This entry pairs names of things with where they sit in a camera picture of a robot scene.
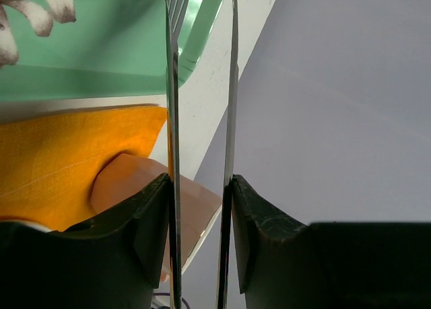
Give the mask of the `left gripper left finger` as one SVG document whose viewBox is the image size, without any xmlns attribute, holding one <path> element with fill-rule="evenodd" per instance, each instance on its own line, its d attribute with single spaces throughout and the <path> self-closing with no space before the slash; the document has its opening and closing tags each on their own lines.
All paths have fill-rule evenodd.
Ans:
<svg viewBox="0 0 431 309">
<path fill-rule="evenodd" d="M 2 308 L 149 308 L 168 229 L 169 177 L 63 232 L 1 223 Z"/>
</svg>

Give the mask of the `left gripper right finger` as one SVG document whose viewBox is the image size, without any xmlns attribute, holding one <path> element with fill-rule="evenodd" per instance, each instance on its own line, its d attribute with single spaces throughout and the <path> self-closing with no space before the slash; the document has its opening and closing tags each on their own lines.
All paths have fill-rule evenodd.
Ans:
<svg viewBox="0 0 431 309">
<path fill-rule="evenodd" d="M 430 307 L 430 224 L 303 224 L 240 175 L 232 190 L 248 308 Z"/>
</svg>

